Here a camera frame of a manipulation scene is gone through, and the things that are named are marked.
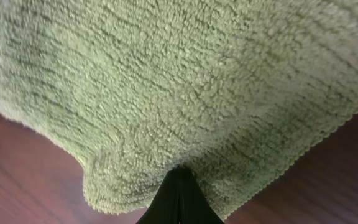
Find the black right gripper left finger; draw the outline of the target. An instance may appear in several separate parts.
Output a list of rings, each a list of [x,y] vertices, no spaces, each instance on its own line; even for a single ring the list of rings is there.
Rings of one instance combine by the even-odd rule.
[[[179,224],[178,172],[168,172],[137,224]]]

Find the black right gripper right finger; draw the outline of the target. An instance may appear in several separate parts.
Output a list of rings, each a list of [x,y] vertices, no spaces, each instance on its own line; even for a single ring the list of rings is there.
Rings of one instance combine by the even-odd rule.
[[[180,221],[183,224],[223,224],[209,205],[191,170],[179,173]]]

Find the light green microfiber cloth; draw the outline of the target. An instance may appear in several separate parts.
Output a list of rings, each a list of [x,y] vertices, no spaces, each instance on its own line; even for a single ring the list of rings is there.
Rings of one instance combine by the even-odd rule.
[[[358,113],[358,0],[0,1],[0,113],[95,210],[187,166],[226,218]]]

